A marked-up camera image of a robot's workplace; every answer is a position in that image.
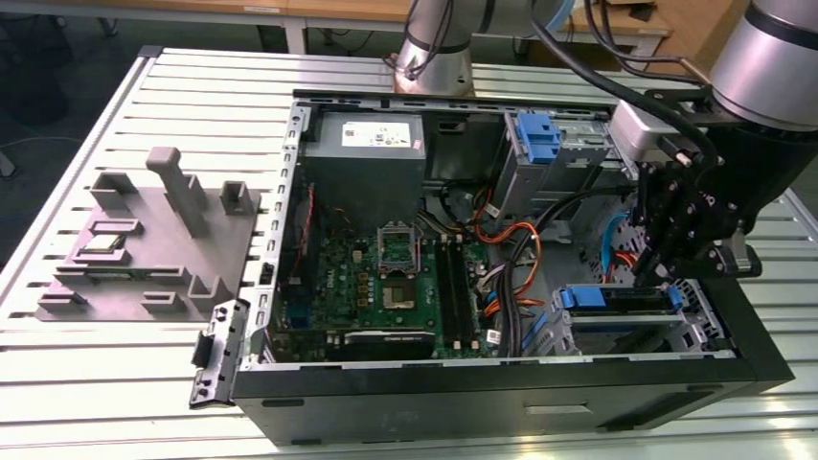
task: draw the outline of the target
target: gray power supply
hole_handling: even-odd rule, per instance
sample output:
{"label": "gray power supply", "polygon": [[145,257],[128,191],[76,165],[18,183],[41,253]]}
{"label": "gray power supply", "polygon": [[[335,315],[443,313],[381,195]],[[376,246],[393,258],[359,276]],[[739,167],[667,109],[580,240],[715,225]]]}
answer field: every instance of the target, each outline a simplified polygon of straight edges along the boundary
{"label": "gray power supply", "polygon": [[356,233],[413,222],[425,170],[419,115],[327,113],[303,158],[321,203],[344,210]]}

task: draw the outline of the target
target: ram slot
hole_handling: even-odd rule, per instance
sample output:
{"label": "ram slot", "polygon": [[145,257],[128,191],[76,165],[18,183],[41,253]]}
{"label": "ram slot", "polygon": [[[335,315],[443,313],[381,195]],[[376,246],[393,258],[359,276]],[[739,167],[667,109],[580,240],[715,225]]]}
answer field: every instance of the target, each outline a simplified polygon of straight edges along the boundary
{"label": "ram slot", "polygon": [[463,347],[467,348],[476,339],[473,334],[473,311],[469,300],[469,278],[467,274],[463,245],[451,244],[448,247],[448,269],[457,316],[457,331]]}
{"label": "ram slot", "polygon": [[448,244],[435,243],[435,266],[437,269],[437,298],[439,315],[443,324],[443,343],[452,346],[457,340],[457,315],[453,291],[451,285],[451,275],[448,269]]}

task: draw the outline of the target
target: power supply label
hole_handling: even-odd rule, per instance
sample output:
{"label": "power supply label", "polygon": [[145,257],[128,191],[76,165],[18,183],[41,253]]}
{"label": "power supply label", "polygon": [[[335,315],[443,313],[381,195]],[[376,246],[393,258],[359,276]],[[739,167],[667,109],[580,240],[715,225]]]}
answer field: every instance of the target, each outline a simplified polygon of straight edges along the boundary
{"label": "power supply label", "polygon": [[407,149],[411,147],[409,124],[345,122],[341,146]]}

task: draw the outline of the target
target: slotted metal table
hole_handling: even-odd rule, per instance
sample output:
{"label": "slotted metal table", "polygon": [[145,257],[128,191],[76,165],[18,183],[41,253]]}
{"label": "slotted metal table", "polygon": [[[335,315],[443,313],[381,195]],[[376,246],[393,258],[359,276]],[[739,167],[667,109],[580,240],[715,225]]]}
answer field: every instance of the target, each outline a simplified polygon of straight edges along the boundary
{"label": "slotted metal table", "polygon": [[[672,85],[615,75],[640,90]],[[473,76],[480,98],[614,102],[562,70],[476,64]],[[277,448],[236,408],[188,409],[201,324],[34,319],[50,273],[95,206],[86,189],[100,171],[128,172],[135,185],[157,186],[144,169],[147,152],[176,146],[181,168],[203,187],[243,180],[265,191],[261,208],[269,208],[295,88],[388,92],[391,78],[379,60],[365,58],[164,49],[136,59],[0,274],[0,457],[818,457],[818,225],[791,192],[759,218],[750,239],[764,274],[742,285],[796,379],[647,432]],[[257,231],[269,224],[260,215]],[[248,281],[257,264],[247,262]]]}

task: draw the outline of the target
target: white label sticker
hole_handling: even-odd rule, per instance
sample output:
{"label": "white label sticker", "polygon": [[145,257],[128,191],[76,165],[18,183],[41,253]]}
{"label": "white label sticker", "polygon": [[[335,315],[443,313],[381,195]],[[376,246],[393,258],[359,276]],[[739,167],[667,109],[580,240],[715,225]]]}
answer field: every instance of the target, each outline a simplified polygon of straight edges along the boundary
{"label": "white label sticker", "polygon": [[493,329],[485,331],[485,341],[493,345],[500,345],[500,331]]}
{"label": "white label sticker", "polygon": [[488,213],[488,215],[492,218],[497,218],[497,216],[500,215],[500,210],[497,209],[497,207],[491,204],[491,203],[485,203],[485,206],[483,207],[483,209],[485,210],[485,212]]}
{"label": "white label sticker", "polygon": [[245,12],[281,12],[280,8],[269,8],[269,7],[244,7]]}
{"label": "white label sticker", "polygon": [[344,147],[407,149],[411,146],[408,123],[345,122],[341,136]]}

